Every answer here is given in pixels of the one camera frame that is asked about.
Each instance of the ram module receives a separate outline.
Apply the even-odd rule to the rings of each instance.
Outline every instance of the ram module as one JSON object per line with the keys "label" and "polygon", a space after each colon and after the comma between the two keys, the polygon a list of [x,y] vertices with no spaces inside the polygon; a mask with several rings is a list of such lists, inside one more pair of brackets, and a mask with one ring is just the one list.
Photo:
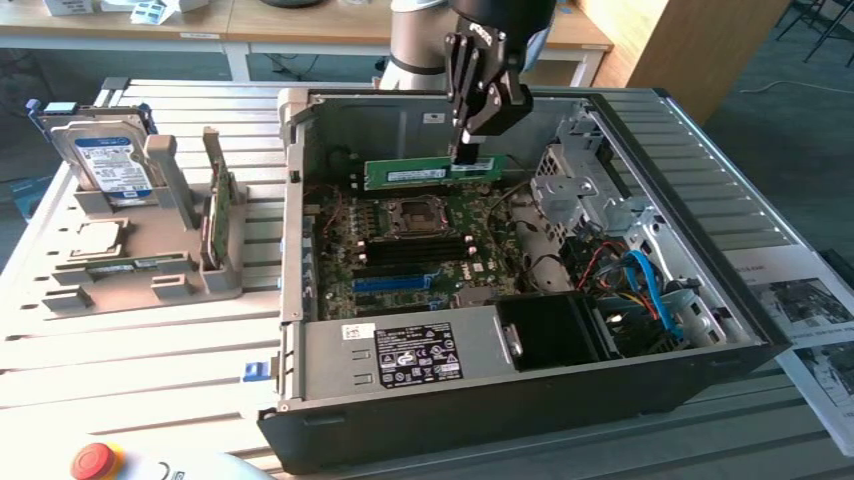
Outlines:
{"label": "ram module", "polygon": [[496,182],[506,160],[506,155],[481,157],[471,165],[454,165],[451,157],[373,160],[365,162],[365,190]]}

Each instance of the chair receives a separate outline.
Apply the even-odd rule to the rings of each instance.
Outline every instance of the chair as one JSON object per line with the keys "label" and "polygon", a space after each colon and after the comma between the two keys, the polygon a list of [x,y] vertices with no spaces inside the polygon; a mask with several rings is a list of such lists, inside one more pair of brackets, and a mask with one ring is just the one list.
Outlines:
{"label": "chair", "polygon": [[[818,41],[816,42],[816,45],[813,46],[813,50],[810,50],[810,53],[808,54],[806,58],[804,59],[804,63],[806,63],[810,58],[813,57],[813,54],[816,53],[816,51],[821,48],[821,46],[825,44],[825,41],[829,38],[837,38],[837,39],[842,39],[842,40],[849,40],[852,41],[850,37],[840,37],[840,36],[834,36],[833,35],[833,31],[836,30],[836,28],[840,26],[840,24],[842,23],[842,19],[845,18],[845,16],[849,14],[849,12],[852,11],[852,9],[854,9],[854,0],[833,0],[837,4],[840,4],[842,6],[842,10],[840,11],[840,14],[837,15],[837,17],[833,19],[830,26],[825,29],[825,31],[822,32],[818,28],[816,28],[816,20],[818,18],[818,13],[822,9],[822,7],[825,6],[828,0],[812,0],[810,4],[806,5],[801,2],[798,2],[797,0],[793,0],[793,2],[789,4],[789,9],[792,9],[792,7],[796,6],[796,4],[801,5],[801,14],[798,15],[798,17],[792,21],[792,23],[789,24],[789,26],[784,29],[784,31],[781,32],[781,34],[777,36],[777,40],[780,40],[781,38],[784,38],[784,35],[786,35],[786,33],[789,32],[789,30],[792,30],[792,27],[796,26],[796,24],[805,20],[805,17],[809,15],[809,23],[808,26],[822,33],[821,38],[818,39]],[[781,19],[778,20],[777,24],[780,25],[780,23],[782,22],[784,17],[781,17]],[[852,56],[852,58],[849,59],[849,62],[846,64],[846,67],[852,66],[852,62],[854,62],[854,55]]]}

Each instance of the motherboard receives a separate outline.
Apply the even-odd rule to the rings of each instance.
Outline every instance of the motherboard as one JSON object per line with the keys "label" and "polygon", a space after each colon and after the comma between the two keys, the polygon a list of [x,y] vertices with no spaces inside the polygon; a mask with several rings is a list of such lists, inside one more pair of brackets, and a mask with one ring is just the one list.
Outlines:
{"label": "motherboard", "polygon": [[518,239],[497,220],[504,196],[493,183],[382,192],[310,187],[318,319],[481,306],[518,293]]}

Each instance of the green ram stick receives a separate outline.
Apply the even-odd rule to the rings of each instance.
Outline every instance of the green ram stick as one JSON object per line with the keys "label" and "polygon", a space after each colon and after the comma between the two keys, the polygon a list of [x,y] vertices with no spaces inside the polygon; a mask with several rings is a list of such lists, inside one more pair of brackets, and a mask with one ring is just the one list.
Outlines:
{"label": "green ram stick", "polygon": [[70,262],[57,265],[57,270],[73,270],[86,268],[90,273],[125,273],[157,270],[158,262],[162,260],[177,260],[185,258],[181,253],[166,253],[150,257],[109,258],[103,260],[89,260],[86,262]]}
{"label": "green ram stick", "polygon": [[502,178],[506,160],[505,155],[493,155],[478,158],[473,165],[454,165],[451,157],[369,161],[365,162],[365,189],[496,182]]}

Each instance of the blue pci slot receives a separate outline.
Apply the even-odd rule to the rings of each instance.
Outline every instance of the blue pci slot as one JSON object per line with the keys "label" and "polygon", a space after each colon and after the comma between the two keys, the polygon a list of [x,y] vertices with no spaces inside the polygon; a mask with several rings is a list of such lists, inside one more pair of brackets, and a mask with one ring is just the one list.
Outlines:
{"label": "blue pci slot", "polygon": [[434,275],[407,275],[402,277],[361,278],[353,281],[355,293],[394,292],[397,290],[429,290]]}

